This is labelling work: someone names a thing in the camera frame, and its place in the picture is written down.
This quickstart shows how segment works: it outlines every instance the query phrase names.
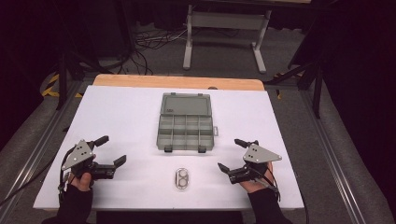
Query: hand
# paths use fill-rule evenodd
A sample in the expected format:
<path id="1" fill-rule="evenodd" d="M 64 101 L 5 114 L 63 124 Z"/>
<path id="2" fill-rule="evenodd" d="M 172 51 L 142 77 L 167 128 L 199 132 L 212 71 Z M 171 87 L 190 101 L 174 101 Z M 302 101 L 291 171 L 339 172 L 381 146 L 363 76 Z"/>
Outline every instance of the hand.
<path id="1" fill-rule="evenodd" d="M 73 174 L 70 173 L 69 176 L 69 183 L 79 189 L 80 191 L 89 191 L 91 190 L 90 188 L 90 183 L 91 183 L 91 174 L 90 173 L 84 173 L 80 179 L 76 178 Z"/>
<path id="2" fill-rule="evenodd" d="M 270 161 L 268 162 L 268 170 L 271 171 L 271 173 L 273 172 L 273 165 Z M 274 177 L 271 175 L 271 173 L 268 170 L 265 172 L 265 177 L 267 177 L 271 181 L 271 184 L 273 184 Z M 242 186 L 242 188 L 244 188 L 247 191 L 247 193 L 253 193 L 259 189 L 266 188 L 263 184 L 261 184 L 259 182 L 255 182 L 255 181 L 254 182 L 253 181 L 244 181 L 239 184 Z"/>

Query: floor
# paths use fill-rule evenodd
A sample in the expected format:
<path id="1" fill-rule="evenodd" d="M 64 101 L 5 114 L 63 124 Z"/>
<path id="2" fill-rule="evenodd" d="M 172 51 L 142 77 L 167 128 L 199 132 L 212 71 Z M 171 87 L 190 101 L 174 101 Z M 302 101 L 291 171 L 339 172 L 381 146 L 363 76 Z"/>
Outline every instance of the floor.
<path id="1" fill-rule="evenodd" d="M 140 27 L 140 30 L 151 28 Z M 298 30 L 267 31 L 262 45 L 262 57 L 267 66 L 265 75 L 258 72 L 249 45 L 255 37 L 256 34 L 250 31 L 195 32 L 189 71 L 182 69 L 184 35 L 159 49 L 142 48 L 139 52 L 156 76 L 269 80 L 276 73 L 288 70 L 287 65 L 304 35 Z M 133 58 L 137 63 L 145 64 L 142 56 L 134 54 Z M 101 61 L 103 66 L 112 63 L 114 61 Z M 123 67 L 111 71 L 144 74 L 146 70 L 129 60 Z M 96 75 L 87 73 L 82 82 L 70 80 L 71 92 L 75 90 L 83 95 Z M 43 88 L 52 77 L 53 74 L 48 75 Z M 265 89 L 270 95 L 297 182 L 304 195 L 310 222 L 394 223 L 387 201 L 362 163 L 326 86 L 322 90 L 320 119 L 315 119 L 310 107 L 312 89 L 298 91 L 294 87 L 295 81 L 291 78 L 279 86 L 265 86 Z M 21 178 L 27 176 L 29 179 L 42 170 L 56 154 L 81 101 L 81 97 L 75 95 L 69 98 L 63 109 L 56 110 L 58 98 L 45 96 L 44 102 L 0 152 L 0 198 L 6 198 L 11 189 L 17 189 L 19 185 L 14 186 L 14 183 L 19 183 Z M 18 194 L 12 204 L 0 208 L 0 223 L 40 223 L 55 215 L 54 212 L 33 209 L 45 173 Z M 304 209 L 284 211 L 284 214 L 293 223 L 306 223 Z M 246 223 L 254 222 L 251 211 L 244 211 L 243 215 Z M 94 211 L 89 221 L 96 221 Z"/>

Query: wooden table edge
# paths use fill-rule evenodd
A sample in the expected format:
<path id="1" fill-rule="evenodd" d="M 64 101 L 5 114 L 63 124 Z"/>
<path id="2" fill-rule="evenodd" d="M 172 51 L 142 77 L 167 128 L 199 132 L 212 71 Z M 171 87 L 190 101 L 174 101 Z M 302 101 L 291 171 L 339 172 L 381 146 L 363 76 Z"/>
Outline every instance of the wooden table edge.
<path id="1" fill-rule="evenodd" d="M 209 89 L 234 91 L 265 91 L 258 79 L 223 77 L 164 77 L 138 75 L 98 75 L 93 86 L 149 87 L 177 89 Z"/>

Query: white metal frame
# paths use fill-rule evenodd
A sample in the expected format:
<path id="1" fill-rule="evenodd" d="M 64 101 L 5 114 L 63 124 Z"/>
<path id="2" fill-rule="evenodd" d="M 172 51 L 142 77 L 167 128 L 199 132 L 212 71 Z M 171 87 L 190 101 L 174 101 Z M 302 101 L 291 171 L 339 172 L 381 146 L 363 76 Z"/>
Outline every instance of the white metal frame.
<path id="1" fill-rule="evenodd" d="M 189 13 L 187 16 L 187 43 L 184 53 L 183 69 L 191 68 L 192 54 L 192 27 L 211 27 L 211 28 L 229 28 L 243 30 L 258 30 L 259 36 L 256 42 L 251 43 L 256 63 L 260 73 L 265 73 L 265 65 L 262 60 L 260 48 L 265 31 L 270 20 L 271 10 L 265 11 L 264 15 L 241 15 L 228 13 L 212 13 L 212 12 L 194 12 L 192 5 L 189 5 Z"/>

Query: dark background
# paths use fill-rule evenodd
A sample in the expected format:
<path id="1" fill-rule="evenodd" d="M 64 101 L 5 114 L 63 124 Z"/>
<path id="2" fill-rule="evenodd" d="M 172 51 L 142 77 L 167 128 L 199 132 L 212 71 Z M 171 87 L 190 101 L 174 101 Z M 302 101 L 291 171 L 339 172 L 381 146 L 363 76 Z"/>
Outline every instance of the dark background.
<path id="1" fill-rule="evenodd" d="M 87 14 L 81 13 L 84 8 L 78 1 L 55 1 L 62 6 L 58 12 L 49 8 L 49 3 L 53 2 L 7 0 L 0 3 L 0 8 L 6 12 L 0 14 L 0 148 L 41 103 L 43 98 L 39 87 L 44 78 L 57 69 L 57 32 L 63 27 L 56 29 L 54 22 L 69 27 L 67 41 L 87 57 L 94 59 L 98 52 L 108 56 L 122 52 L 122 33 L 107 30 L 114 26 L 103 26 L 103 33 L 117 33 L 113 38 L 119 41 L 106 42 L 118 46 L 115 52 L 106 51 L 106 44 L 97 44 L 100 43 L 95 39 L 97 35 L 92 35 L 92 30 L 87 28 L 87 24 L 94 22 L 100 29 L 100 24 L 113 21 L 111 18 L 100 17 L 102 22 L 87 21 L 84 17 Z M 109 7 L 113 6 L 109 0 L 95 3 L 103 3 L 107 9 L 114 8 Z M 313 4 L 325 5 L 325 2 L 315 1 Z M 395 216 L 396 181 L 393 173 L 396 171 L 396 138 L 393 135 L 396 133 L 396 102 L 393 90 L 395 77 L 392 74 L 396 64 L 395 1 L 363 0 L 347 7 L 340 4 L 339 7 L 346 10 L 343 16 L 314 23 L 294 63 L 315 57 L 316 48 L 312 46 L 321 48 L 321 44 L 328 43 L 322 41 L 326 39 L 324 36 L 333 33 L 340 37 L 322 65 L 324 79 L 349 135 Z M 166 4 L 131 4 L 128 10 L 131 20 L 143 24 L 154 21 L 156 27 L 163 29 L 179 28 L 187 11 L 186 6 Z M 54 18 L 59 15 L 64 21 Z M 310 15 L 274 10 L 270 26 L 276 29 L 301 28 L 306 32 L 312 22 Z"/>

